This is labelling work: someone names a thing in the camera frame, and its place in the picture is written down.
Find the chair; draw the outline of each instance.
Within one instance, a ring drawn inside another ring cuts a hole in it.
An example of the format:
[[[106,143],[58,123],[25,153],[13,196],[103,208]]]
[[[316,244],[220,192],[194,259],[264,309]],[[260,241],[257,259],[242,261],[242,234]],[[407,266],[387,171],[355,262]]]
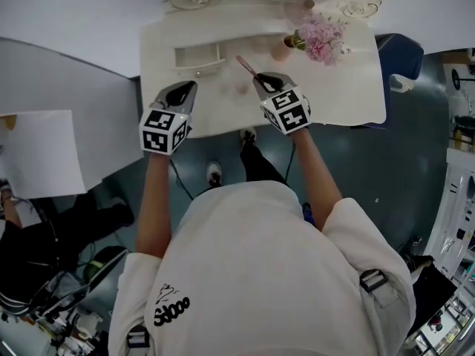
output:
[[[386,120],[381,124],[368,122],[365,127],[385,129],[391,120],[391,86],[390,78],[394,74],[415,80],[421,71],[424,49],[412,39],[402,34],[393,33],[376,37],[379,61],[383,78]]]

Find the floor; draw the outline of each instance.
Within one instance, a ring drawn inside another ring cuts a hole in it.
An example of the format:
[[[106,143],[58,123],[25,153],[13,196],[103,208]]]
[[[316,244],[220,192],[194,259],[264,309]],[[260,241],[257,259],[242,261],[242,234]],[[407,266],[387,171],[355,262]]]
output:
[[[445,181],[445,153],[448,146],[448,100],[445,78],[437,55],[426,56],[414,90],[392,93],[392,122],[386,130],[352,129],[332,125],[312,125],[310,132],[345,197],[355,198],[377,225],[389,244],[401,248],[418,235],[423,250],[428,240]],[[285,174],[292,143],[272,126],[257,128],[258,147],[272,164]],[[196,196],[207,187],[206,163],[217,160],[223,169],[224,184],[242,182],[245,173],[239,158],[237,132],[206,139],[188,139],[173,160],[184,185]],[[110,187],[119,188],[138,215],[147,157],[108,177],[94,189],[99,202],[107,200]],[[171,222],[176,231],[190,199],[171,178]],[[295,159],[289,171],[289,186],[301,202],[306,201],[304,181]],[[59,207],[72,204],[71,197],[55,199]],[[99,241],[96,250],[120,241],[134,249],[135,225]],[[88,260],[87,249],[82,255]],[[107,328],[121,265],[85,301],[85,306],[105,318]]]

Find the white sneaker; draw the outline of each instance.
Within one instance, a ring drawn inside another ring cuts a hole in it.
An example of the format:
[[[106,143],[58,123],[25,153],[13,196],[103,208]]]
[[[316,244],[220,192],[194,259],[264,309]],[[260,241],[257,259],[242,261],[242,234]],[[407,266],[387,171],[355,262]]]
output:
[[[243,148],[245,144],[255,145],[258,135],[254,127],[244,128],[239,131],[240,144]]]
[[[112,197],[111,201],[109,202],[111,207],[114,207],[115,205],[125,205],[128,206],[128,204],[125,202],[124,199],[120,197]]]
[[[220,187],[222,176],[221,165],[217,161],[211,161],[206,166],[206,178],[211,187]]]

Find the black text logo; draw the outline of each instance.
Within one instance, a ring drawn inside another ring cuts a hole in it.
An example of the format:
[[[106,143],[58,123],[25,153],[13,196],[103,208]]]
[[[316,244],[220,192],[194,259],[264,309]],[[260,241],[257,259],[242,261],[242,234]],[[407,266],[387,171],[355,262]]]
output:
[[[177,319],[178,315],[182,314],[190,306],[190,299],[184,297],[183,300],[178,300],[170,306],[162,306],[162,309],[155,309],[154,325],[162,326],[164,323],[170,323],[173,319]]]

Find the shoe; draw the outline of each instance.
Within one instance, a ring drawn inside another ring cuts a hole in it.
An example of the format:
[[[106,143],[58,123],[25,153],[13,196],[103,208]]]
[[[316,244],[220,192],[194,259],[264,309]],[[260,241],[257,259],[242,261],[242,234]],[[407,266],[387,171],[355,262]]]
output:
[[[135,221],[134,213],[132,212],[131,208],[125,202],[124,199],[119,197],[114,197],[111,199],[112,207],[117,207],[120,209],[120,218],[119,221],[122,224],[122,227],[129,227]]]
[[[240,144],[244,148],[244,145],[255,145],[255,140],[258,135],[255,133],[254,127],[244,128],[239,131]]]
[[[216,188],[220,187],[222,180],[223,172],[221,171],[221,165],[216,161],[211,161],[206,166],[206,178],[210,187]]]

